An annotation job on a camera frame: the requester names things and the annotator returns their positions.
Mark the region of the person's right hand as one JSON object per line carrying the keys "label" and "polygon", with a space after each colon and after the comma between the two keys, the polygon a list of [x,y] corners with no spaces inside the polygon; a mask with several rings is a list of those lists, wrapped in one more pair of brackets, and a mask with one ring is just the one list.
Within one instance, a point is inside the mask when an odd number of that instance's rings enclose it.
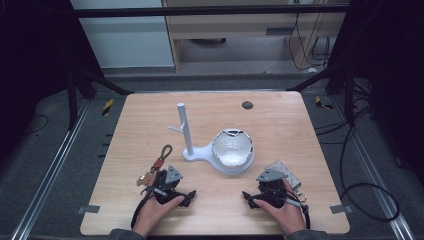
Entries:
{"label": "person's right hand", "polygon": [[307,229],[300,207],[285,203],[281,208],[275,208],[260,199],[256,199],[255,203],[273,217],[286,236]]}

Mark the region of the black curtain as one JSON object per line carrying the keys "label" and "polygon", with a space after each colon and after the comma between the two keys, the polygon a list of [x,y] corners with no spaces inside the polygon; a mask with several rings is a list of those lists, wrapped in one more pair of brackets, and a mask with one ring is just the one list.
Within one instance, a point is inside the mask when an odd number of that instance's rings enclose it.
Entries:
{"label": "black curtain", "polygon": [[37,103],[67,88],[62,48],[77,68],[102,74],[80,21],[55,14],[72,9],[70,0],[0,0],[0,165]]}
{"label": "black curtain", "polygon": [[424,0],[351,0],[332,61],[343,50],[396,154],[424,185]]}

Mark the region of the white cabinet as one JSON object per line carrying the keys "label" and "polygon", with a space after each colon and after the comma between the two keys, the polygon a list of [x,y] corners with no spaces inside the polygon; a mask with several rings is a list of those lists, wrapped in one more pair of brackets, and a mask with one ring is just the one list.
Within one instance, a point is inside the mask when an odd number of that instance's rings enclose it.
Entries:
{"label": "white cabinet", "polygon": [[[75,10],[161,7],[161,0],[71,0]],[[80,18],[102,69],[173,67],[165,18]]]}

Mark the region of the brown keychain strap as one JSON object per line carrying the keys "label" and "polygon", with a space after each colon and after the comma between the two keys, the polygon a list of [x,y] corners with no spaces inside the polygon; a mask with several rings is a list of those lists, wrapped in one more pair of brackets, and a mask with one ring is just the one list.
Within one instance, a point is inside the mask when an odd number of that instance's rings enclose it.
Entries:
{"label": "brown keychain strap", "polygon": [[170,144],[165,145],[161,150],[160,156],[153,163],[150,169],[145,174],[142,174],[139,176],[139,178],[136,181],[136,185],[146,186],[148,182],[150,181],[150,179],[152,178],[153,174],[162,167],[166,158],[172,153],[172,151],[173,151],[173,147]]}

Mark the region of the person's left hand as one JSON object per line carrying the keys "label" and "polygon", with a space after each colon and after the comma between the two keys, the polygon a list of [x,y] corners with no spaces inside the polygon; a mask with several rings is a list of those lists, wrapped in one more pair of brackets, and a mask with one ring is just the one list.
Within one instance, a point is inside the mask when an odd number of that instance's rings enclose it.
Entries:
{"label": "person's left hand", "polygon": [[147,238],[161,220],[183,200],[183,196],[177,196],[165,204],[160,204],[153,195],[148,193],[147,200],[136,215],[132,231]]}

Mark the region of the metal floor rail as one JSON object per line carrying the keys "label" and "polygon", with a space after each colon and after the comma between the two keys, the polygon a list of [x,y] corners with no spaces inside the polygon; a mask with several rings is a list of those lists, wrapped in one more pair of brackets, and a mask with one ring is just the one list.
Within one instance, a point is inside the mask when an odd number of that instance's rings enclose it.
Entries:
{"label": "metal floor rail", "polygon": [[[363,213],[369,219],[374,221],[387,223],[390,225],[397,240],[416,240],[412,230],[410,229],[406,219],[404,218],[400,204],[394,195],[388,190],[386,182],[377,171],[375,165],[372,163],[371,157],[368,154],[365,146],[360,139],[359,135],[355,132],[355,127],[350,126],[344,116],[344,107],[342,102],[337,97],[331,97],[335,111],[338,113],[342,120],[342,127],[346,130],[346,135],[342,142],[342,151],[339,158],[339,176],[340,184],[342,187],[342,194],[340,199],[348,199],[358,212]],[[363,175],[366,177],[365,182],[352,183],[347,185],[344,178],[343,163],[347,146],[351,145],[354,153],[357,156],[360,166],[362,167]],[[369,188],[376,197],[379,208],[383,212],[383,216],[375,216],[360,207],[359,204],[352,197],[352,190],[359,189],[360,187]]]}
{"label": "metal floor rail", "polygon": [[34,197],[32,198],[25,214],[21,218],[19,224],[13,231],[10,240],[27,240],[31,230],[38,219],[38,216],[45,205],[45,202],[54,186],[56,179],[65,163],[69,151],[84,123],[87,112],[92,105],[91,100],[83,100],[80,109],[77,112],[77,119],[73,127],[71,127],[61,142],[42,182],[40,183]]}

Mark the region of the black horizontal bar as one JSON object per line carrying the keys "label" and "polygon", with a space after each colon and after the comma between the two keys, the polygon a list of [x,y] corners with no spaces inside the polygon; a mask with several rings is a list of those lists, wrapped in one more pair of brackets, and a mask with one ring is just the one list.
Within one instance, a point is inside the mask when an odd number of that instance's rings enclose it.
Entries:
{"label": "black horizontal bar", "polygon": [[82,9],[73,10],[79,18],[102,17],[153,17],[153,16],[195,16],[195,15],[244,15],[244,14],[291,14],[291,13],[343,13],[349,4],[312,5],[240,5],[240,6],[192,6],[124,9]]}

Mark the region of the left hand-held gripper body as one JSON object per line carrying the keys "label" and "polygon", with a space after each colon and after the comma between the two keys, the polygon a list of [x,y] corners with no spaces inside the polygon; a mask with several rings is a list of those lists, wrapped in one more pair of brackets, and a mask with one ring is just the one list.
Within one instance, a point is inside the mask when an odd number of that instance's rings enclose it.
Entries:
{"label": "left hand-held gripper body", "polygon": [[153,174],[148,172],[141,176],[141,184],[147,187],[148,191],[152,191],[156,200],[160,204],[164,204],[172,200],[173,198],[180,196],[179,192],[175,191],[175,188],[183,178],[181,173],[172,165],[168,166],[168,169],[160,170],[156,174],[156,178],[151,185],[148,185],[149,180],[153,177]]}

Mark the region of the black metal stand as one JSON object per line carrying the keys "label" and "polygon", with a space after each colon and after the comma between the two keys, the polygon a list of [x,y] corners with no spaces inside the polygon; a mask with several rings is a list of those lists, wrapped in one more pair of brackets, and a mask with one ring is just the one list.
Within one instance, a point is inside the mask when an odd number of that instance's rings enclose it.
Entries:
{"label": "black metal stand", "polygon": [[97,75],[87,69],[75,69],[70,71],[66,79],[69,106],[69,130],[76,125],[78,120],[76,90],[79,90],[84,99],[94,99],[96,91],[91,84],[92,81],[120,95],[132,94],[132,91],[123,89],[109,82],[105,77]]}
{"label": "black metal stand", "polygon": [[329,82],[325,87],[325,91],[329,94],[335,94],[341,89],[341,87],[344,87],[344,116],[348,124],[353,126],[353,68],[351,66],[334,64],[310,77],[306,81],[294,87],[288,88],[288,91],[301,92],[308,86],[311,86],[324,78],[329,79]]}

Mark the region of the yellow black floor tape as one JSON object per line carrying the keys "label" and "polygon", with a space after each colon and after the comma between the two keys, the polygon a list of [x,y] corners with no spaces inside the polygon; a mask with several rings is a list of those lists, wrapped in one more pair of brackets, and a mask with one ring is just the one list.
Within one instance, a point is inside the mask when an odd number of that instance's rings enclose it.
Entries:
{"label": "yellow black floor tape", "polygon": [[315,104],[316,104],[316,106],[321,107],[323,109],[327,109],[327,110],[334,109],[333,105],[331,105],[331,104],[324,104],[319,96],[316,96],[315,97]]}
{"label": "yellow black floor tape", "polygon": [[113,102],[114,102],[114,99],[108,99],[108,100],[106,101],[105,106],[104,106],[103,111],[102,111],[102,116],[106,116],[106,115],[108,115],[108,113],[109,113],[109,111],[110,111],[110,109],[111,109],[111,106],[112,106]]}

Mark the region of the white stand with bowl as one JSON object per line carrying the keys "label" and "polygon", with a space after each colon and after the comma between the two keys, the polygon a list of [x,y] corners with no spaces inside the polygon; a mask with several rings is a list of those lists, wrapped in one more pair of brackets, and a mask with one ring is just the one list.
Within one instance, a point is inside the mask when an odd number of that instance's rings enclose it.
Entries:
{"label": "white stand with bowl", "polygon": [[218,172],[226,175],[239,175],[245,172],[254,162],[254,146],[251,137],[240,129],[221,130],[207,145],[193,145],[189,121],[184,103],[177,104],[180,118],[179,127],[170,130],[183,134],[186,148],[183,158],[188,162],[208,162]]}

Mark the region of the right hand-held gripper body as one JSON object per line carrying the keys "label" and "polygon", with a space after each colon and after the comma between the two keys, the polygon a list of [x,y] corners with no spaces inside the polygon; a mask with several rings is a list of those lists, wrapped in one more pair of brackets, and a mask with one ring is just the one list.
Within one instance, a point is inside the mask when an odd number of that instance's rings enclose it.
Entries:
{"label": "right hand-held gripper body", "polygon": [[286,173],[267,168],[256,180],[259,182],[259,199],[271,204],[273,207],[281,208],[287,199],[287,191],[283,180]]}

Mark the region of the wooden desk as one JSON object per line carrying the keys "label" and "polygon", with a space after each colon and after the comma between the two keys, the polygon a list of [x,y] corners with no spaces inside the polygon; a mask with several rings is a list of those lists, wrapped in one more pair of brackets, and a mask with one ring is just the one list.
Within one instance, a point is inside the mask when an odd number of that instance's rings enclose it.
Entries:
{"label": "wooden desk", "polygon": [[[236,5],[312,5],[348,4],[350,0],[161,0],[165,7],[236,6]],[[244,15],[168,16],[170,39],[217,39],[230,37],[286,38],[295,66],[312,63],[316,39],[336,37],[344,13],[291,13]]]}

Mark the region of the grey tape strip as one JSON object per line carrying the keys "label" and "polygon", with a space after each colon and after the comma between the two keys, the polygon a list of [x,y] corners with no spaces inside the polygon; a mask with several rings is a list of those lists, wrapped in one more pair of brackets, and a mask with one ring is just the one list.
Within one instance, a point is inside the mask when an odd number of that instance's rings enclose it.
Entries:
{"label": "grey tape strip", "polygon": [[98,213],[100,210],[100,207],[97,205],[86,205],[86,206],[80,206],[77,209],[77,213],[84,215],[85,213]]}
{"label": "grey tape strip", "polygon": [[332,205],[330,210],[333,214],[337,213],[352,213],[353,209],[349,205]]}

